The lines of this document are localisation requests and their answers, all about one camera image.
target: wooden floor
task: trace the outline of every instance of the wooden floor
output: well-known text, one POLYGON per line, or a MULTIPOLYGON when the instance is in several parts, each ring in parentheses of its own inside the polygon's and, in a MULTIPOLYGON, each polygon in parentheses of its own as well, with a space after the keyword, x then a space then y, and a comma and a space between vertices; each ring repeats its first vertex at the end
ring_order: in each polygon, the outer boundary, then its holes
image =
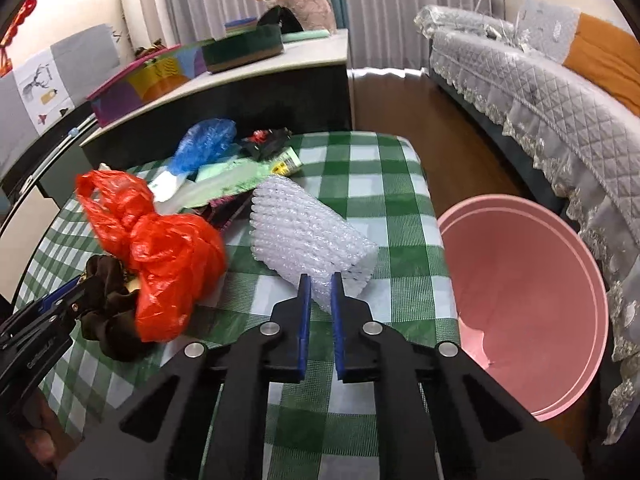
MULTIPOLYGON (((354 81, 354 129, 402 136, 427 175, 436 215, 485 193, 530 198, 529 191, 464 110, 427 76, 354 81)), ((590 393, 545 425, 586 459, 590 393)))

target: silver bolt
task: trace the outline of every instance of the silver bolt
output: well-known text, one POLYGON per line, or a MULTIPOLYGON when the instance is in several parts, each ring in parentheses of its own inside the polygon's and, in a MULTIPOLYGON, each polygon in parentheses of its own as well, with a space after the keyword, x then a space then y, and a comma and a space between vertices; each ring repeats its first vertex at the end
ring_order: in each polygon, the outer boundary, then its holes
POLYGON ((438 352, 444 355, 444 357, 455 357, 458 355, 458 347, 449 341, 445 341, 438 346, 438 352))
POLYGON ((364 330, 365 334, 378 335, 382 332, 382 325, 380 325, 380 323, 378 323, 377 321, 367 321, 362 326, 362 329, 364 330))
POLYGON ((276 335, 280 331, 280 325, 273 321, 267 321, 260 326, 263 335, 276 335))
POLYGON ((184 347, 184 354, 187 357, 200 357, 204 353, 204 345, 202 343, 190 343, 184 347))

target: lace trim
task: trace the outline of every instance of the lace trim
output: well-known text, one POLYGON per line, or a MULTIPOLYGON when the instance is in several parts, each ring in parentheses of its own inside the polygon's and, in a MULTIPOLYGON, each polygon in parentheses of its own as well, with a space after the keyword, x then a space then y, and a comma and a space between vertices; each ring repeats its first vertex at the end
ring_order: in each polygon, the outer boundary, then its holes
POLYGON ((447 81, 447 84, 453 86, 465 101, 473 104, 480 113, 489 117, 495 124, 503 125, 502 134, 516 140, 524 152, 533 159, 533 167, 543 172, 555 195, 569 199, 567 216, 578 222, 580 225, 578 236, 587 245, 593 257, 603 265, 603 276, 609 285, 607 301, 614 335, 614 350, 611 358, 614 362, 622 361, 620 371, 623 382, 609 397, 613 418, 607 428, 607 437, 604 441, 604 444, 615 444, 631 419, 631 416, 624 415, 623 412, 638 394, 632 378, 640 372, 640 346, 623 335, 624 329, 631 324, 637 314, 638 302, 627 301, 624 297, 622 282, 618 279, 618 266, 613 251, 607 245, 604 233, 599 228, 589 227, 597 207, 588 210, 583 206, 580 188, 571 185, 572 168, 569 158, 563 163, 558 158, 546 156, 543 139, 521 134, 520 132, 525 130, 523 124, 518 125, 518 130, 507 118, 506 113, 496 105, 488 104, 487 98, 477 88, 468 88, 464 83, 459 82, 443 63, 436 62, 431 67, 435 73, 447 81))

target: orange cloth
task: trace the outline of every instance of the orange cloth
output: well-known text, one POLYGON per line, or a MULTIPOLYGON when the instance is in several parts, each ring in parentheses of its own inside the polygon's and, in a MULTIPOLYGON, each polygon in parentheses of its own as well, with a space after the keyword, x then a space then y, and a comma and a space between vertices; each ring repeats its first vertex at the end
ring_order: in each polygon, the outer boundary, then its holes
POLYGON ((631 34, 582 13, 563 65, 640 116, 640 44, 631 34))

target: pink plastic bucket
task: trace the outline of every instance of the pink plastic bucket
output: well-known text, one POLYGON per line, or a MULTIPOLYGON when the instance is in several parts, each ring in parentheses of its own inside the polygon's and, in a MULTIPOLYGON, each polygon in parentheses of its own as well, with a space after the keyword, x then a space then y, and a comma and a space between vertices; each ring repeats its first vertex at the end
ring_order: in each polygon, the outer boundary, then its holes
POLYGON ((462 348, 534 415, 587 389, 607 340, 598 267, 575 232, 509 195, 470 198, 438 220, 462 348))

